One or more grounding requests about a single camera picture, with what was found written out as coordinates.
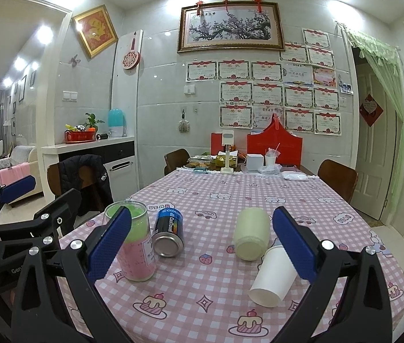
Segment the pink green layered jar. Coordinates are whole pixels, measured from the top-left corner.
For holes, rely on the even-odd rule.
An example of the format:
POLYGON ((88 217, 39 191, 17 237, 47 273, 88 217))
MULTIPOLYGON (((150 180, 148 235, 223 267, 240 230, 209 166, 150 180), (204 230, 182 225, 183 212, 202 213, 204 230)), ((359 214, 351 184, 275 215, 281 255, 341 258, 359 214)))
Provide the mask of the pink green layered jar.
POLYGON ((148 209, 138 201, 117 201, 106 208, 103 223, 112 219, 122 207, 131 212, 132 221, 131 230, 117 253, 117 262, 126 279, 135 282, 149 280, 155 273, 156 264, 148 209))

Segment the white paper cup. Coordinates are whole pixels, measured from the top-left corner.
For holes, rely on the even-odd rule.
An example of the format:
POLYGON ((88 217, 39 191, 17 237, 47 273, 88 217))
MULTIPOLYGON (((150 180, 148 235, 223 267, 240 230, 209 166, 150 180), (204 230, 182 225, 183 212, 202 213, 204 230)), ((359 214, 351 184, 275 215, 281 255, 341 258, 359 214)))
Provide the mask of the white paper cup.
POLYGON ((297 275, 284 246, 273 246, 265 253, 260 270, 249 290, 249 297, 262 307, 277 307, 284 301, 297 275))

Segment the cream yellow plastic cup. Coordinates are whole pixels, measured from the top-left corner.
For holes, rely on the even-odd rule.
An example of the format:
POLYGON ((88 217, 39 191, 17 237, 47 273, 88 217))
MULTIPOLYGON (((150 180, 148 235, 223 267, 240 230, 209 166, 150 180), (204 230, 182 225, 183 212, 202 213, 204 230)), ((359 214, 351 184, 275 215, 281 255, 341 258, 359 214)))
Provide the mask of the cream yellow plastic cup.
POLYGON ((245 208, 237 217, 233 242, 235 254, 244 261, 261 258, 270 241, 270 217, 262 208, 245 208))

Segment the plastic cup with straw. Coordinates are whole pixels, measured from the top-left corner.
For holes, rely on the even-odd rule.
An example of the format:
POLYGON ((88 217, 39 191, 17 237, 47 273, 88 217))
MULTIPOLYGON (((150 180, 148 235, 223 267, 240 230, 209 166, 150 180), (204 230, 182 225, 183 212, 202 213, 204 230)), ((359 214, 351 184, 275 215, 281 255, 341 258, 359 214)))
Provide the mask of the plastic cup with straw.
POLYGON ((265 162, 267 166, 273 166, 276 163, 277 158, 280 155, 280 152, 278 151, 278 147, 280 145, 277 145, 274 149, 268 148, 265 154, 265 162))

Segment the pink blanket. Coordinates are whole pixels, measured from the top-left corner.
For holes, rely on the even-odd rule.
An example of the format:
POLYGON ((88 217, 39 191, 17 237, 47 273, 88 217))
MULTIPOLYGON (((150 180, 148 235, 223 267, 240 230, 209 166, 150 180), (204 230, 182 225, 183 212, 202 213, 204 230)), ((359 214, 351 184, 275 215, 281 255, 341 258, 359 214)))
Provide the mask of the pink blanket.
POLYGON ((21 163, 5 169, 0 169, 0 187, 3 185, 8 186, 30 175, 31 165, 29 163, 21 163))

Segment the chair with black jacket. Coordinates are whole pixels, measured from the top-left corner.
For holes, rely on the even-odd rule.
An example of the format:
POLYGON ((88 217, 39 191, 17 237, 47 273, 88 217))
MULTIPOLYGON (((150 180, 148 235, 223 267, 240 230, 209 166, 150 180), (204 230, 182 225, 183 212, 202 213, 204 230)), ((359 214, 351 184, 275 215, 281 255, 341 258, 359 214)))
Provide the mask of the chair with black jacket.
MULTIPOLYGON (((92 170, 88 166, 81 166, 76 170, 76 176, 79 184, 76 185, 76 189, 82 190, 88 186, 93 185, 94 176, 92 170)), ((62 189, 62 179, 60 169, 57 163, 52 164, 47 169, 47 182, 51 192, 56 196, 62 196, 64 191, 62 189)))

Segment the blue black metal can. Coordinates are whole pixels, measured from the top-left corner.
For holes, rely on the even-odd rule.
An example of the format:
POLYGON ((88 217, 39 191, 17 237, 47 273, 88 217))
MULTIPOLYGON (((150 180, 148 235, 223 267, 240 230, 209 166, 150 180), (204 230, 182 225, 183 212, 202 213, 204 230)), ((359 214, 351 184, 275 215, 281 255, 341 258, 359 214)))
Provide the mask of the blue black metal can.
POLYGON ((158 212, 152 241, 155 252, 162 257, 172 258, 183 251, 183 216, 177 209, 163 208, 158 212))

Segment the white black sideboard cabinet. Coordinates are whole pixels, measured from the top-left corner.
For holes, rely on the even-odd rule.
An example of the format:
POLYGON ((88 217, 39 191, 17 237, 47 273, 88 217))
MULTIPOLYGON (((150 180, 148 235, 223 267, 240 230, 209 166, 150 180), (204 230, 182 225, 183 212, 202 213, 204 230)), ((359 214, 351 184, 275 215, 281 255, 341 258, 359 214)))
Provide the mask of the white black sideboard cabinet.
POLYGON ((110 179, 110 189, 114 201, 124 200, 139 190, 138 158, 135 137, 123 136, 93 142, 48 145, 41 148, 41 183, 44 196, 49 201, 54 198, 46 177, 52 164, 71 156, 93 154, 101 156, 110 179))

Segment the brown chair back right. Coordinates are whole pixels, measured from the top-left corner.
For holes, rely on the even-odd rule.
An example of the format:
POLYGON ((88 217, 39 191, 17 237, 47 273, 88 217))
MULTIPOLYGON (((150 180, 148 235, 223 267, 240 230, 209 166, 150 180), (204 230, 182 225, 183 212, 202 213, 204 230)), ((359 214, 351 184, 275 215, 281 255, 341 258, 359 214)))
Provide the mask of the brown chair back right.
POLYGON ((326 159, 318 168, 318 177, 347 203, 351 202, 358 181, 357 171, 349 166, 326 159))

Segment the brown chair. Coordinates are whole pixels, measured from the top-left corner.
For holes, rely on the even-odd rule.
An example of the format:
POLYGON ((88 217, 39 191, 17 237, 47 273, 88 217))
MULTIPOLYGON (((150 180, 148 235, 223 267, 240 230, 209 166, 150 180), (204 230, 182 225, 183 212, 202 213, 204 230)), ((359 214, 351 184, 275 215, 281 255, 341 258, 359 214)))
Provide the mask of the brown chair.
POLYGON ((187 164, 190 154, 185 149, 177 149, 164 156, 166 166, 164 168, 164 175, 168 175, 177 168, 183 167, 187 164))
POLYGON ((357 171, 349 166, 326 159, 318 168, 318 177, 347 203, 351 202, 358 181, 357 171))

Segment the brown chair far left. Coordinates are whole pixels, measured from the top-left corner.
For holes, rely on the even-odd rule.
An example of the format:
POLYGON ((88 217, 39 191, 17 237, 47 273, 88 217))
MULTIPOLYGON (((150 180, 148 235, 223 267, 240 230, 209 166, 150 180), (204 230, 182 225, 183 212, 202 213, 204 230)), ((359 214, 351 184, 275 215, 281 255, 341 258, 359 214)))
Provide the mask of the brown chair far left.
POLYGON ((185 149, 177 149, 164 156, 166 166, 164 168, 164 175, 168 175, 177 168, 183 167, 187 164, 190 154, 185 149))

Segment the white panel door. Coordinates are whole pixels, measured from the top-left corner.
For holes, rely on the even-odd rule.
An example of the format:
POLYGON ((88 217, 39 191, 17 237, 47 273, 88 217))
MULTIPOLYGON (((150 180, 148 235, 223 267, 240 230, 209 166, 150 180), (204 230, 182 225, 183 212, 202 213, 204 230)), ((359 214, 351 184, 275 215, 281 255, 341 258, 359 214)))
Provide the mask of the white panel door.
POLYGON ((357 84, 359 103, 371 94, 384 112, 371 127, 360 115, 356 166, 358 181, 351 205, 357 211, 379 220, 386 208, 395 161, 397 118, 394 106, 370 65, 357 66, 357 84))

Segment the white desk lamp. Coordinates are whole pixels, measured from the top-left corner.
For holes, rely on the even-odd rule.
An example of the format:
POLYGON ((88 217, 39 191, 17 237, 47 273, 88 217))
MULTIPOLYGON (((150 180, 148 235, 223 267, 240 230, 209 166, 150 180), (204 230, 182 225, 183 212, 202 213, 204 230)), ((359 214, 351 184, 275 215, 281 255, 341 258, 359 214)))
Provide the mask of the white desk lamp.
POLYGON ((221 168, 223 174, 232 174, 234 170, 230 167, 230 151, 234 143, 234 131, 225 130, 221 134, 222 145, 225 148, 225 166, 221 168))

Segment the green lace door curtain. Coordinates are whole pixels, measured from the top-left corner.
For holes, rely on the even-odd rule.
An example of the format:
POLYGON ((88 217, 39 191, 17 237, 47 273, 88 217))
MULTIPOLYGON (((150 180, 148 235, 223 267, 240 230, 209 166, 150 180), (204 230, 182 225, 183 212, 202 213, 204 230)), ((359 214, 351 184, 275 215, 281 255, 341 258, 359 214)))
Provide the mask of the green lace door curtain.
POLYGON ((360 49, 385 90, 387 98, 394 106, 397 118, 401 122, 391 178, 391 193, 387 204, 388 215, 393 217, 397 213, 400 195, 404 187, 404 82, 401 58, 397 47, 384 43, 366 33, 351 29, 344 23, 336 21, 335 24, 342 33, 346 34, 351 47, 360 49))

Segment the red round wall ornament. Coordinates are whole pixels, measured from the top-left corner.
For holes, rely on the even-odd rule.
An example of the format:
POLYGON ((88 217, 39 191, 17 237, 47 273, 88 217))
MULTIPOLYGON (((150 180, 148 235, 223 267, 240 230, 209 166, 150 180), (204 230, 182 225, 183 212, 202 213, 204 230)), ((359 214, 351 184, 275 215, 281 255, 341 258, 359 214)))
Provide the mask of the red round wall ornament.
POLYGON ((126 52, 126 54, 124 55, 123 60, 122 60, 122 67, 126 71, 134 69, 140 61, 141 55, 135 48, 136 41, 137 41, 137 33, 134 32, 134 35, 133 35, 133 38, 131 41, 131 47, 128 50, 128 52, 126 52))

